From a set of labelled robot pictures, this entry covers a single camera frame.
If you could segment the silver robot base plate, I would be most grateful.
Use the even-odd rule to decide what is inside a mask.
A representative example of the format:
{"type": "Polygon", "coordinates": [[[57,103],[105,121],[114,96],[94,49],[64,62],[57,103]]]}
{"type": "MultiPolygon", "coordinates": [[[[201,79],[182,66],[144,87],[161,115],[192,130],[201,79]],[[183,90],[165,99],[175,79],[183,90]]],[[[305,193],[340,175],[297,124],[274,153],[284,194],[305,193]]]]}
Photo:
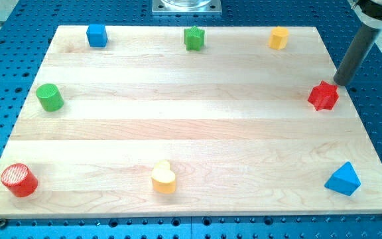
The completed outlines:
{"type": "Polygon", "coordinates": [[[153,15],[221,15],[221,0],[152,0],[153,15]]]}

